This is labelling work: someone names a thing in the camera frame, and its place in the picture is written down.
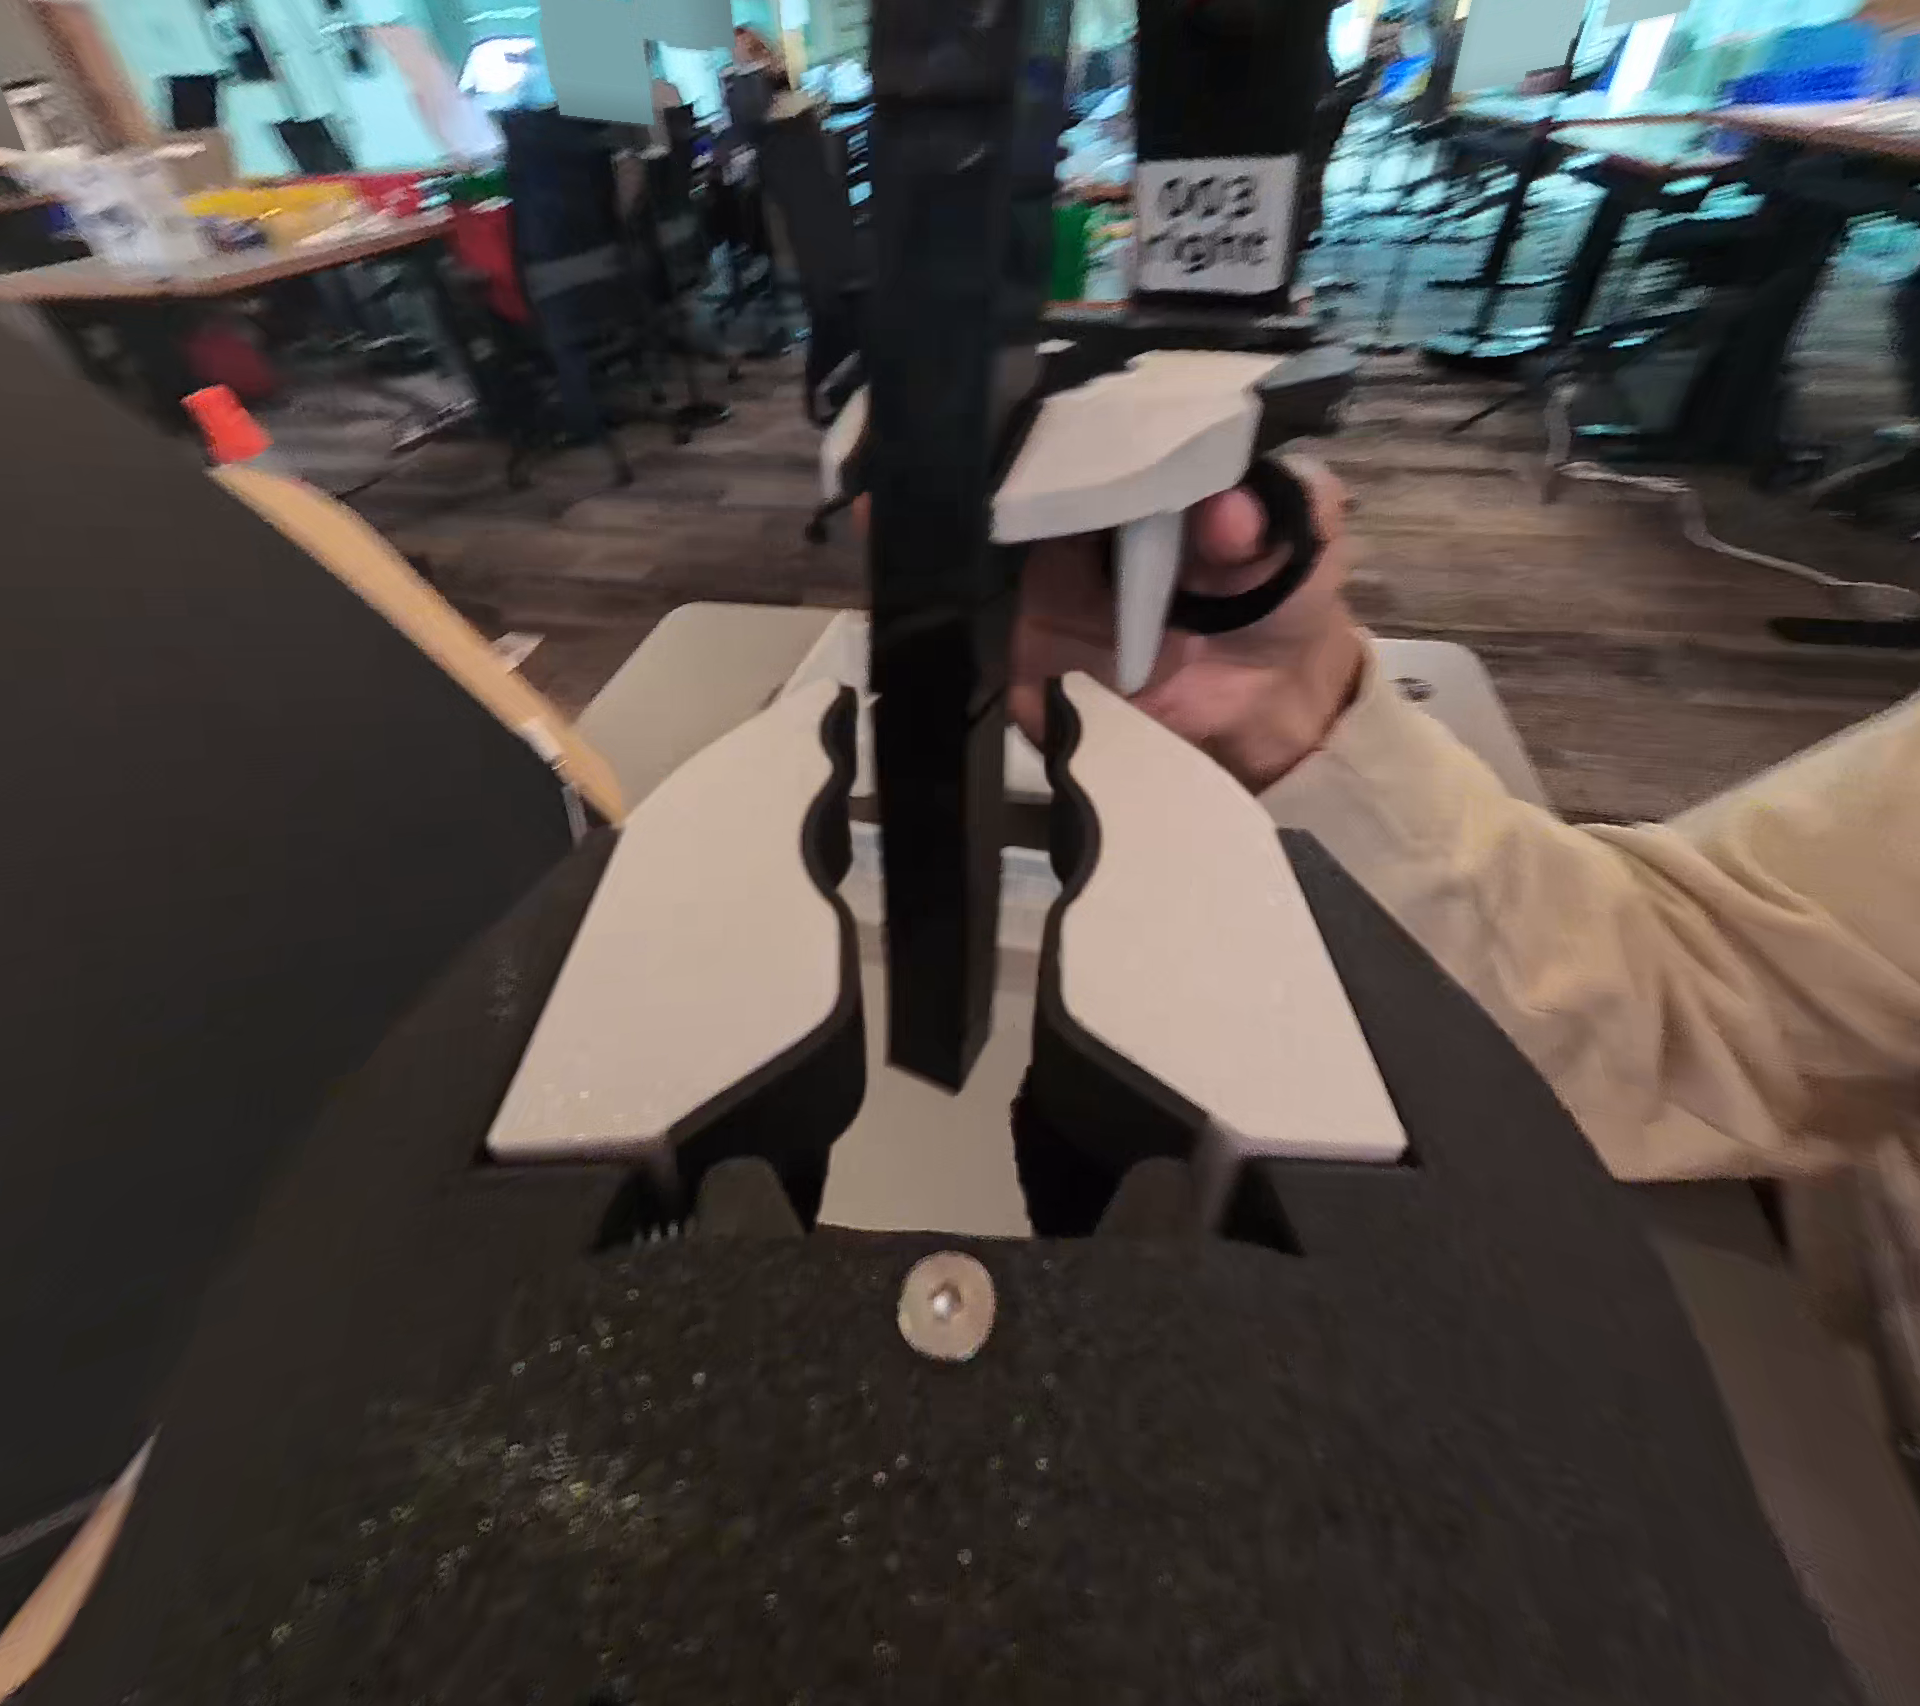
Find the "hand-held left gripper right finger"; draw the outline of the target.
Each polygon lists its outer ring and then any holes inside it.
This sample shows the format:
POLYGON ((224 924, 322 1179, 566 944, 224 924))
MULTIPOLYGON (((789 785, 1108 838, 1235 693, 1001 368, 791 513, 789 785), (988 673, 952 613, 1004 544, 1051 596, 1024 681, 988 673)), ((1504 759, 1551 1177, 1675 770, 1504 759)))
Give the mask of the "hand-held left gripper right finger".
POLYGON ((1092 1233, 1148 1163, 1202 1230, 1266 1166, 1404 1168, 1409 1135, 1279 830, 1210 757, 1074 672, 1046 689, 1058 892, 1012 1141, 1034 1233, 1092 1233))

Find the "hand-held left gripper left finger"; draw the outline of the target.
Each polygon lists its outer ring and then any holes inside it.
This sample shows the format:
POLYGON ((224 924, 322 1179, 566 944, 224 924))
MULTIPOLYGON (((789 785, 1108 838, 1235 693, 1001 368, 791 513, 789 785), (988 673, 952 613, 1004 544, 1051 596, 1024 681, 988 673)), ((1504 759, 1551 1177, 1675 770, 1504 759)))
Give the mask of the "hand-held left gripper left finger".
POLYGON ((618 828, 485 1134, 501 1168, 616 1166, 647 1221, 746 1193, 820 1218, 865 1098, 852 869, 858 695, 810 681, 618 828))

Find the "black long rectangular bar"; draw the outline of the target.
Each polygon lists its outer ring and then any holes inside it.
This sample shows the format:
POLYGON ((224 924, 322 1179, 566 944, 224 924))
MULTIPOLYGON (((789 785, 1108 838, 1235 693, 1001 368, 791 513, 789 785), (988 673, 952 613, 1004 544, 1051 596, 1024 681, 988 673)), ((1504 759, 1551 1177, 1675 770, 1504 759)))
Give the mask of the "black long rectangular bar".
POLYGON ((863 485, 886 1060, 956 1094, 995 992, 1020 564, 1074 0, 871 0, 863 485))

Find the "person's right forearm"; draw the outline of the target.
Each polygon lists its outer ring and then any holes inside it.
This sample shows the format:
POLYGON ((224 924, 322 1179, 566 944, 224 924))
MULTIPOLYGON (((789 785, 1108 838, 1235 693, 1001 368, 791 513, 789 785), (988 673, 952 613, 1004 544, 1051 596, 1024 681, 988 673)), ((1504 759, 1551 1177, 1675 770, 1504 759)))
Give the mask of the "person's right forearm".
POLYGON ((1611 1175, 1915 1157, 1915 697, 1664 822, 1573 824, 1372 648, 1259 801, 1476 999, 1611 1175))

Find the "grey desk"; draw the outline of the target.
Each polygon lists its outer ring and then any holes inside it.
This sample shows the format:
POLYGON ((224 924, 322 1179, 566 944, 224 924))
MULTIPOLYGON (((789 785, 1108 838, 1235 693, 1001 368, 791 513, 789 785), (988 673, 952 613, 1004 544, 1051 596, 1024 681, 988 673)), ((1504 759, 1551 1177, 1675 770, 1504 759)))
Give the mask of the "grey desk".
MULTIPOLYGON (((852 828, 842 894, 860 929, 868 1091, 834 1148, 824 1220, 854 1230, 1029 1231, 1010 1134, 1024 1072, 1044 915, 1046 854, 1004 854, 997 995, 960 1094, 884 1058, 881 869, 876 824, 852 828)), ((1864 1338, 1826 1317, 1802 1261, 1822 1189, 1786 1191, 1779 1238, 1740 1181, 1623 1188, 1665 1263, 1740 1453, 1794 1574, 1872 1702, 1915 1702, 1915 1490, 1864 1338)))

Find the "person's right hand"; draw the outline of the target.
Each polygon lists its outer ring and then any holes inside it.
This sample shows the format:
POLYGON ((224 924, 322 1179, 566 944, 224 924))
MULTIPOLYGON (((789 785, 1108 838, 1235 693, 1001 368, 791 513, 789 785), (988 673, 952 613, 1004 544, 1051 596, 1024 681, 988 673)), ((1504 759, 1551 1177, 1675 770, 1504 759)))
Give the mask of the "person's right hand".
MULTIPOLYGON (((1210 756, 1254 794, 1266 792, 1330 736, 1363 678, 1369 646, 1346 604, 1348 496, 1319 460, 1286 451, 1278 466, 1305 494, 1319 541, 1314 569, 1255 623, 1223 634, 1167 628, 1132 703, 1210 756)), ((1288 561, 1248 490, 1214 494, 1181 523, 1179 588, 1235 596, 1288 561)), ((1082 672, 1108 685, 1113 665, 1111 589, 1101 538, 1029 546, 1020 571, 1008 711, 1031 745, 1044 744, 1046 685, 1082 672)))

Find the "white flat device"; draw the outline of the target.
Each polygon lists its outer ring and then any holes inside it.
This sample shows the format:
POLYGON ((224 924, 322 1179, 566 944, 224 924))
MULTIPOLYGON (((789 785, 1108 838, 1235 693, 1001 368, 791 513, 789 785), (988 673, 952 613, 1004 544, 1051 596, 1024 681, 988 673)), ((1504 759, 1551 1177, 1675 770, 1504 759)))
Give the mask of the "white flat device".
MULTIPOLYGON (((576 733, 611 772, 623 819, 685 759, 789 691, 826 681, 868 693, 868 616, 858 609, 685 604, 611 673, 576 733)), ((1492 675, 1461 644, 1379 637, 1383 675, 1469 750, 1513 798, 1548 796, 1492 675)))

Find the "black office chair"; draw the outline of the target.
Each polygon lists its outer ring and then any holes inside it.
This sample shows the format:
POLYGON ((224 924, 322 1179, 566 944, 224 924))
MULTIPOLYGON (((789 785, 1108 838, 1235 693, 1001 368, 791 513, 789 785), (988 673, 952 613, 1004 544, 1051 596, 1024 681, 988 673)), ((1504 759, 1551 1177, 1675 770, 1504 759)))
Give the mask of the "black office chair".
POLYGON ((614 490, 635 480, 614 388, 640 383, 676 446, 728 420, 703 374, 716 350, 693 316, 695 279, 674 261, 679 220, 660 206, 662 153, 635 130, 516 106, 495 116, 507 257, 566 446, 593 451, 614 490))

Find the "black board with wooden rim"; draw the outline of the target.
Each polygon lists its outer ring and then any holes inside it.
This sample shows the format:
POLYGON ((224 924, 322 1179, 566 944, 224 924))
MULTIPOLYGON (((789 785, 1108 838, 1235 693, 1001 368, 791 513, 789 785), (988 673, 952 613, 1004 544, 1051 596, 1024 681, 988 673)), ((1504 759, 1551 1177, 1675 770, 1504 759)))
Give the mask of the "black board with wooden rim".
POLYGON ((336 1084, 614 801, 13 326, 2 467, 12 1625, 336 1084))

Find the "orange traffic cone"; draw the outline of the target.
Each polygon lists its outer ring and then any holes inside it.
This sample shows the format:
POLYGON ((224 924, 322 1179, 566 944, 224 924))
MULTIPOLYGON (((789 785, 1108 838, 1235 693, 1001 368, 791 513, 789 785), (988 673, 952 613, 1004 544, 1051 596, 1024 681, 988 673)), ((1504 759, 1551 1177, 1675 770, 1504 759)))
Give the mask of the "orange traffic cone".
POLYGON ((179 405, 200 436, 209 467, 260 466, 276 455, 273 437, 228 383, 188 390, 179 405))

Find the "wooden table with clutter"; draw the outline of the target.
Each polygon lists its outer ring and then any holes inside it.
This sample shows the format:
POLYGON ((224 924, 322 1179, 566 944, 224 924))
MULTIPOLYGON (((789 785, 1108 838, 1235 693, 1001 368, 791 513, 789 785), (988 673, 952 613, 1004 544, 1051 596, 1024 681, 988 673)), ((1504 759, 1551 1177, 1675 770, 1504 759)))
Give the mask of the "wooden table with clutter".
POLYGON ((323 233, 292 247, 249 247, 209 253, 179 264, 138 265, 103 257, 68 260, 2 276, 2 304, 204 304, 235 299, 256 290, 343 269, 355 264, 411 260, 442 247, 453 229, 448 209, 386 220, 323 233))

